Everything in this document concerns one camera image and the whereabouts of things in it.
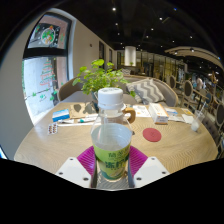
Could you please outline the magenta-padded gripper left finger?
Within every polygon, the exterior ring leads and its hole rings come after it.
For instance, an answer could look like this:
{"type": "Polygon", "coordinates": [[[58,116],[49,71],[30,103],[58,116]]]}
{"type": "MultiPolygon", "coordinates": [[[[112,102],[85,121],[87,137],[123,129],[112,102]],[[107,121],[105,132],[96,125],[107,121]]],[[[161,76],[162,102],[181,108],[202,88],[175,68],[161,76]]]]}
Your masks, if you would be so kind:
{"type": "Polygon", "coordinates": [[[97,186],[97,162],[94,148],[89,147],[78,157],[69,157],[56,175],[84,188],[97,186]]]}

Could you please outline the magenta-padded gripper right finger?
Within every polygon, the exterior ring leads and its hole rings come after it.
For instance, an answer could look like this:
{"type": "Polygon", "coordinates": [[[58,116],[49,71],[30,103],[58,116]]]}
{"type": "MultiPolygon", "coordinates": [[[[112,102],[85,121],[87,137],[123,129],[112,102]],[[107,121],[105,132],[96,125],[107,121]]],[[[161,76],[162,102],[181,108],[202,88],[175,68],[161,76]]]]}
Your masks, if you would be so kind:
{"type": "Polygon", "coordinates": [[[156,157],[147,157],[131,146],[128,159],[128,183],[130,188],[140,188],[169,175],[156,157]]]}

